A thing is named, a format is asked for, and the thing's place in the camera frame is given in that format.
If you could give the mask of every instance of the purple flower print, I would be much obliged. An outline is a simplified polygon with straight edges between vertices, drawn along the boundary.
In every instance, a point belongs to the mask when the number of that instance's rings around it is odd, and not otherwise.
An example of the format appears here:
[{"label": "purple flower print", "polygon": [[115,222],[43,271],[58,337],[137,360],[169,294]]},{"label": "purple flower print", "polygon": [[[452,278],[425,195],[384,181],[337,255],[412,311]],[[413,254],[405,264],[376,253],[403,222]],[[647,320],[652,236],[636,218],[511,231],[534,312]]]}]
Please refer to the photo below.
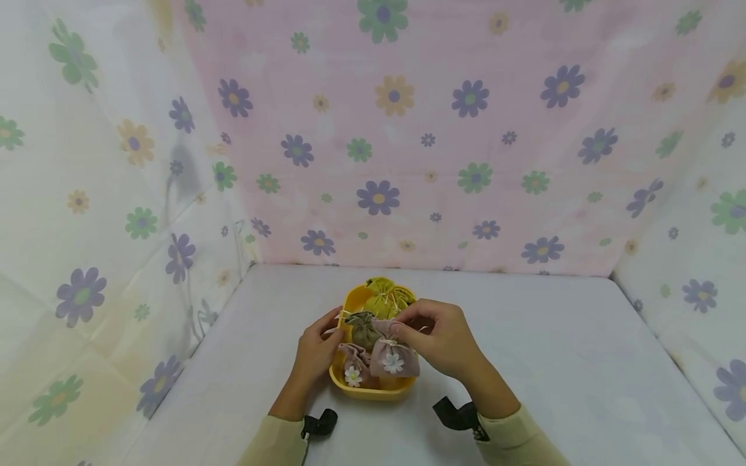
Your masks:
[{"label": "purple flower print", "polygon": [[313,161],[311,144],[303,142],[303,138],[298,135],[293,137],[286,134],[285,140],[280,145],[285,149],[285,157],[292,159],[292,163],[295,166],[302,165],[308,168],[308,163]]},{"label": "purple flower print", "polygon": [[715,302],[715,296],[718,295],[718,290],[713,282],[702,282],[696,280],[690,280],[689,286],[684,285],[682,291],[686,293],[684,301],[695,305],[695,311],[702,312],[703,314],[711,307],[716,307],[718,304]]},{"label": "purple flower print", "polygon": [[712,394],[720,401],[730,404],[725,409],[725,415],[733,422],[746,418],[746,363],[740,359],[730,361],[730,372],[725,368],[718,368],[715,372],[725,385],[715,387]]},{"label": "purple flower print", "polygon": [[489,97],[489,89],[482,89],[482,80],[477,79],[474,85],[471,81],[464,81],[461,85],[461,89],[454,90],[454,98],[456,99],[451,108],[459,110],[459,116],[464,118],[468,113],[472,118],[479,115],[479,110],[487,108],[487,98]]},{"label": "purple flower print", "polygon": [[235,79],[231,79],[230,83],[221,79],[218,94],[223,97],[223,107],[229,109],[234,118],[238,117],[239,113],[246,118],[248,116],[246,110],[254,108],[254,105],[248,100],[248,90],[240,87]]},{"label": "purple flower print", "polygon": [[366,189],[358,189],[357,196],[361,198],[357,205],[368,209],[370,215],[391,215],[392,207],[399,207],[399,189],[392,188],[391,183],[386,180],[376,184],[375,181],[366,183]]},{"label": "purple flower print", "polygon": [[93,317],[93,307],[104,303],[104,295],[100,293],[106,287],[106,279],[98,278],[98,269],[91,267],[83,275],[83,271],[76,268],[70,274],[70,284],[60,285],[57,297],[63,300],[57,305],[58,318],[67,317],[67,326],[75,327],[78,318],[88,322]]},{"label": "purple flower print", "polygon": [[192,133],[194,120],[192,119],[192,114],[189,113],[189,107],[184,98],[179,97],[179,100],[171,101],[171,105],[174,106],[174,109],[169,112],[169,116],[174,119],[176,129],[183,129],[187,134]]},{"label": "purple flower print", "polygon": [[327,238],[326,233],[322,230],[308,230],[308,236],[302,236],[301,242],[305,243],[303,245],[305,251],[313,251],[316,256],[321,256],[322,253],[327,256],[336,253],[336,249],[334,249],[334,241]]},{"label": "purple flower print", "polygon": [[169,257],[171,262],[166,265],[166,273],[174,274],[174,284],[187,279],[187,269],[192,267],[193,261],[189,256],[197,251],[197,247],[189,244],[189,235],[182,234],[178,241],[176,235],[171,233],[172,244],[169,246]]},{"label": "purple flower print", "polygon": [[614,134],[614,128],[611,128],[608,132],[602,127],[598,128],[593,137],[583,139],[583,148],[580,149],[577,156],[584,157],[583,165],[588,165],[590,162],[597,163],[601,160],[601,156],[611,154],[611,146],[618,140],[619,137]]},{"label": "purple flower print", "polygon": [[559,104],[560,107],[567,105],[570,98],[576,98],[580,95],[579,85],[586,82],[585,75],[579,75],[580,65],[575,65],[568,69],[562,65],[557,70],[557,76],[549,76],[544,80],[547,89],[541,94],[543,101],[547,101],[547,108],[552,108]]},{"label": "purple flower print", "polygon": [[169,393],[174,382],[181,372],[181,363],[176,356],[171,356],[168,361],[161,361],[155,366],[153,378],[147,379],[140,386],[142,398],[137,404],[137,411],[142,411],[146,418],[153,417],[155,410],[163,402],[163,398]]},{"label": "purple flower print", "polygon": [[559,259],[560,251],[565,250],[565,245],[559,243],[559,240],[557,236],[553,236],[552,239],[539,238],[536,243],[526,243],[524,246],[526,250],[523,251],[521,257],[528,259],[529,264],[536,261],[545,264],[549,262],[549,259]]},{"label": "purple flower print", "polygon": [[627,204],[627,210],[632,213],[632,218],[637,218],[642,210],[655,199],[655,191],[663,187],[663,182],[656,178],[647,189],[638,189],[635,192],[635,200]]},{"label": "purple flower print", "polygon": [[481,225],[474,226],[474,236],[476,236],[478,239],[492,239],[493,236],[497,238],[498,231],[500,231],[500,227],[494,220],[485,220],[482,222]]},{"label": "purple flower print", "polygon": [[269,225],[265,224],[263,221],[256,217],[251,219],[251,226],[254,227],[257,232],[259,232],[260,236],[264,236],[265,238],[269,238],[269,235],[272,234],[272,231],[269,229]]}]

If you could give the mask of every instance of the hand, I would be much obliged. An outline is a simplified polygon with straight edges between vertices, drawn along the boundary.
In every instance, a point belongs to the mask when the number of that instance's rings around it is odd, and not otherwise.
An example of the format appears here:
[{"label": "hand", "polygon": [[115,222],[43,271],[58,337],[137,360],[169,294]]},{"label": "hand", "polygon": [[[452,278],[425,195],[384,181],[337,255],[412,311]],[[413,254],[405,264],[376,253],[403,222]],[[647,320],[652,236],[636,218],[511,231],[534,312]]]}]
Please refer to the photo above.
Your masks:
[{"label": "hand", "polygon": [[269,415],[286,421],[301,421],[306,414],[311,388],[331,366],[345,332],[336,329],[341,306],[311,324],[298,339],[295,364]]}]

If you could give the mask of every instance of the fabric wall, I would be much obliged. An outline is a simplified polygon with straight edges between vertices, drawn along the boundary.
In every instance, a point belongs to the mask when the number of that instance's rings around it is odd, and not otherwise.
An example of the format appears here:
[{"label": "fabric wall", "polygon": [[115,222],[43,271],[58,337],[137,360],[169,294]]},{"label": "fabric wall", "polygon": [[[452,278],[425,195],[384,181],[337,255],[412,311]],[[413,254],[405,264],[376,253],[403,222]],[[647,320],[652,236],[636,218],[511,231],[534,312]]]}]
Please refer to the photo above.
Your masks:
[{"label": "fabric wall", "polygon": [[3,465],[117,465],[248,266],[231,147],[147,12],[3,4]]}]

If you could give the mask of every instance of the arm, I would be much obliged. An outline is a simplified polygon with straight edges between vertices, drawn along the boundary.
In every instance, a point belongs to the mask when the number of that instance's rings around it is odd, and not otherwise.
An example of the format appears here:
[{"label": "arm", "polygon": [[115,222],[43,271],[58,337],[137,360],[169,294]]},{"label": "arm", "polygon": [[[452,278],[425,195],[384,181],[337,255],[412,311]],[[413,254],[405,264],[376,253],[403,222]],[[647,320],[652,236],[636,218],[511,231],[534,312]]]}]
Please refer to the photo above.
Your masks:
[{"label": "arm", "polygon": [[301,437],[311,389],[329,368],[344,332],[335,330],[341,307],[308,327],[298,340],[295,364],[275,404],[236,466],[301,466],[308,442]]}]

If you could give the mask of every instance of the printed flower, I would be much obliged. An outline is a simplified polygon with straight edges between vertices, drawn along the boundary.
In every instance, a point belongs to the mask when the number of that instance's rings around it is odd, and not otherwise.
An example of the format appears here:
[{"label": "printed flower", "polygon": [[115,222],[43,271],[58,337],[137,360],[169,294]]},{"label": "printed flower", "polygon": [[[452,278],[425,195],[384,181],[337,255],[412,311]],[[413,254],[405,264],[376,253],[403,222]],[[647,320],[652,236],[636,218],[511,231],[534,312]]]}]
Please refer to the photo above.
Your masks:
[{"label": "printed flower", "polygon": [[280,145],[285,149],[285,157],[292,159],[292,163],[295,166],[303,166],[308,168],[308,163],[313,161],[313,154],[311,154],[311,144],[303,142],[303,138],[295,135],[285,135],[285,140],[280,142]]},{"label": "printed flower", "polygon": [[635,200],[627,204],[627,210],[632,213],[632,218],[637,218],[645,206],[655,200],[655,191],[658,191],[662,187],[663,182],[656,178],[647,189],[638,189],[635,192]]},{"label": "printed flower", "polygon": [[218,183],[218,191],[220,192],[223,192],[225,188],[232,188],[233,182],[238,180],[238,177],[233,174],[233,167],[225,165],[223,162],[215,164],[213,173],[215,175],[215,182]]},{"label": "printed flower", "polygon": [[730,404],[725,409],[725,415],[733,422],[746,418],[746,363],[740,359],[730,361],[730,372],[718,368],[715,372],[723,386],[715,387],[712,393],[720,401]]},{"label": "printed flower", "polygon": [[725,233],[729,235],[735,235],[739,229],[746,231],[746,189],[738,191],[736,196],[726,191],[720,195],[720,201],[709,208],[715,214],[712,224],[725,225]]},{"label": "printed flower", "polygon": [[129,155],[127,161],[130,165],[137,165],[140,168],[145,166],[146,160],[153,160],[151,149],[155,146],[153,139],[148,137],[148,130],[143,125],[137,125],[130,120],[124,120],[120,126],[116,127],[119,137],[122,141],[119,146]]},{"label": "printed flower", "polygon": [[272,234],[272,231],[269,229],[269,225],[265,224],[263,221],[256,217],[251,219],[251,226],[259,233],[260,236],[264,236],[265,238],[269,238],[269,235]]},{"label": "printed flower", "polygon": [[507,133],[503,134],[503,144],[505,145],[511,145],[518,139],[518,134],[515,133],[515,131],[508,131]]},{"label": "printed flower", "polygon": [[697,28],[699,21],[702,20],[699,10],[689,11],[684,16],[679,18],[679,22],[676,24],[676,35],[687,35]]},{"label": "printed flower", "polygon": [[88,210],[88,196],[85,191],[78,191],[77,189],[67,195],[67,207],[70,208],[72,213],[85,213]]},{"label": "printed flower", "polygon": [[546,173],[543,171],[532,171],[530,174],[523,176],[523,189],[526,190],[527,194],[541,194],[542,191],[547,190],[549,184],[549,178],[546,177]]},{"label": "printed flower", "polygon": [[189,113],[189,107],[184,101],[183,97],[179,97],[179,100],[172,100],[171,105],[174,109],[169,112],[169,116],[174,120],[174,127],[180,130],[183,129],[185,133],[191,134],[194,129],[194,120],[192,114]]},{"label": "printed flower", "polygon": [[481,225],[474,226],[474,236],[476,236],[478,239],[492,239],[492,237],[497,238],[498,231],[500,231],[500,227],[494,220],[485,220],[482,222]]},{"label": "printed flower", "polygon": [[386,116],[391,116],[394,113],[403,116],[407,108],[415,106],[415,101],[412,98],[415,94],[415,88],[411,84],[407,84],[407,80],[402,75],[396,78],[384,76],[383,86],[376,86],[375,93],[378,96],[375,105],[385,110]]},{"label": "printed flower", "polygon": [[404,361],[399,359],[399,353],[386,352],[383,357],[383,369],[389,374],[396,374],[404,370]]},{"label": "printed flower", "polygon": [[560,258],[560,252],[565,250],[565,245],[558,242],[560,239],[553,236],[552,239],[539,238],[536,243],[526,243],[524,248],[526,249],[521,254],[521,257],[528,259],[529,264],[533,264],[536,261],[545,264],[549,262],[549,259],[557,260]]},{"label": "printed flower", "polygon": [[0,116],[0,146],[12,151],[17,145],[23,145],[21,139],[26,133],[16,128],[16,120],[6,120]]},{"label": "printed flower", "polygon": [[322,94],[313,96],[313,108],[319,113],[326,113],[329,110],[329,101]]},{"label": "printed flower", "polygon": [[568,69],[562,65],[557,70],[557,76],[549,76],[544,80],[547,89],[541,94],[543,101],[547,101],[547,108],[553,108],[559,104],[560,107],[567,105],[568,99],[576,98],[580,95],[579,85],[586,82],[585,75],[579,75],[580,65],[575,65]]},{"label": "printed flower", "polygon": [[240,87],[238,81],[235,79],[231,79],[230,82],[225,82],[225,79],[221,79],[218,94],[223,97],[223,107],[229,109],[234,118],[237,118],[239,113],[242,117],[246,118],[248,116],[248,111],[246,110],[254,108],[254,104],[248,100],[248,90]]},{"label": "printed flower", "polygon": [[368,209],[370,215],[378,215],[379,212],[391,215],[391,208],[399,207],[397,196],[399,196],[399,189],[392,188],[389,181],[383,180],[380,184],[369,181],[365,189],[357,190],[357,197],[360,198],[357,205]]},{"label": "printed flower", "polygon": [[707,100],[718,99],[724,104],[728,99],[742,97],[746,94],[746,61],[732,61],[727,64],[720,74],[718,82],[712,87]]},{"label": "printed flower", "polygon": [[425,147],[433,147],[435,144],[435,136],[432,133],[425,133],[422,137],[422,145]]},{"label": "printed flower", "polygon": [[93,71],[98,68],[93,57],[85,53],[85,43],[78,33],[70,33],[62,19],[57,19],[51,32],[60,44],[49,44],[49,54],[54,61],[65,63],[62,67],[62,77],[70,84],[81,81],[88,92],[93,92],[91,86],[98,87],[98,79]]},{"label": "printed flower", "polygon": [[489,186],[492,182],[489,177],[492,176],[492,169],[486,163],[481,163],[477,166],[476,163],[472,162],[466,167],[466,170],[459,171],[461,179],[458,181],[458,185],[464,188],[466,194],[476,192],[477,194],[482,192],[482,186]]},{"label": "printed flower", "polygon": [[372,149],[373,146],[363,138],[352,139],[347,144],[347,155],[355,162],[367,162],[369,157],[373,157]]},{"label": "printed flower", "polygon": [[684,301],[694,304],[695,311],[704,314],[709,310],[709,308],[718,305],[715,302],[715,296],[718,295],[718,290],[713,282],[706,281],[700,284],[696,280],[690,280],[689,285],[684,285],[681,289],[686,293]]},{"label": "printed flower", "polygon": [[322,253],[330,256],[336,253],[334,241],[327,238],[323,230],[308,230],[308,236],[302,236],[301,242],[305,243],[303,245],[304,251],[313,251],[315,256],[321,256]]},{"label": "printed flower", "polygon": [[583,165],[590,162],[597,163],[604,155],[612,152],[612,145],[618,141],[619,137],[614,134],[614,128],[606,132],[603,128],[598,128],[593,137],[583,139],[583,148],[577,153],[578,157],[583,157]]},{"label": "printed flower", "polygon": [[135,319],[137,319],[138,322],[144,321],[149,315],[150,306],[147,304],[140,304],[137,309],[135,309]]},{"label": "printed flower", "polygon": [[70,274],[70,284],[60,285],[57,289],[57,297],[62,303],[57,305],[54,315],[57,318],[67,317],[67,326],[75,327],[78,318],[88,322],[93,317],[93,307],[104,303],[104,295],[101,290],[106,287],[106,279],[98,277],[98,269],[91,267],[83,275],[83,271],[76,268]]},{"label": "printed flower", "polygon": [[166,264],[166,273],[174,274],[174,284],[183,282],[187,279],[187,269],[192,267],[194,262],[189,258],[195,252],[197,247],[189,244],[189,235],[182,234],[178,241],[176,235],[171,233],[171,245],[169,246],[169,257],[171,262]]},{"label": "printed flower", "polygon": [[347,385],[350,387],[359,387],[362,381],[363,378],[360,376],[360,371],[355,366],[351,365],[345,369],[345,382],[347,382]]},{"label": "printed flower", "polygon": [[383,36],[389,42],[399,38],[397,29],[406,29],[409,20],[404,15],[407,0],[357,0],[357,9],[363,14],[358,26],[362,32],[370,32],[374,44],[380,44]]},{"label": "printed flower", "polygon": [[83,379],[77,375],[71,375],[64,382],[58,380],[51,384],[45,394],[34,400],[32,406],[36,411],[28,417],[28,422],[37,422],[37,426],[41,427],[52,418],[59,418],[67,412],[67,405],[81,396],[82,386]]},{"label": "printed flower", "polygon": [[501,11],[500,13],[495,13],[492,15],[492,18],[489,19],[489,31],[495,36],[501,36],[503,35],[503,32],[508,30],[509,22],[508,15],[505,14],[505,12]]},{"label": "printed flower", "polygon": [[582,10],[586,6],[586,3],[590,3],[591,0],[559,0],[559,2],[565,4],[565,13],[567,13],[573,8],[575,11]]},{"label": "printed flower", "polygon": [[308,37],[302,32],[296,32],[290,37],[290,43],[292,47],[299,53],[304,54],[308,51],[311,46],[308,44]]},{"label": "printed flower", "polygon": [[730,131],[729,133],[725,133],[725,136],[723,136],[723,139],[720,141],[720,145],[722,145],[724,148],[729,148],[735,141],[736,133]]},{"label": "printed flower", "polygon": [[479,115],[479,110],[487,108],[487,98],[489,97],[489,89],[482,89],[482,80],[478,79],[471,84],[471,81],[464,81],[461,84],[461,89],[454,90],[454,98],[456,99],[451,108],[459,110],[459,116],[464,118],[468,113],[470,117],[474,118]]},{"label": "printed flower", "polygon": [[591,204],[595,204],[599,202],[603,196],[604,195],[599,193],[598,191],[594,191],[588,195],[588,202],[590,202]]},{"label": "printed flower", "polygon": [[153,378],[147,379],[140,386],[142,398],[137,404],[137,411],[142,411],[148,419],[152,418],[155,410],[179,377],[180,371],[181,363],[176,355],[171,356],[168,361],[159,362],[155,367]]},{"label": "printed flower", "polygon": [[655,153],[658,154],[658,157],[660,159],[665,159],[666,157],[670,156],[674,152],[676,146],[679,145],[679,141],[681,140],[681,136],[683,135],[683,131],[674,131],[667,137],[661,139],[660,145],[655,151]]},{"label": "printed flower", "polygon": [[207,24],[207,20],[202,14],[202,5],[194,0],[186,0],[184,11],[186,11],[186,17],[189,18],[189,23],[194,27],[194,30],[204,32],[204,25]]},{"label": "printed flower", "polygon": [[257,178],[259,189],[267,194],[274,194],[280,190],[280,181],[270,174],[261,174]]}]

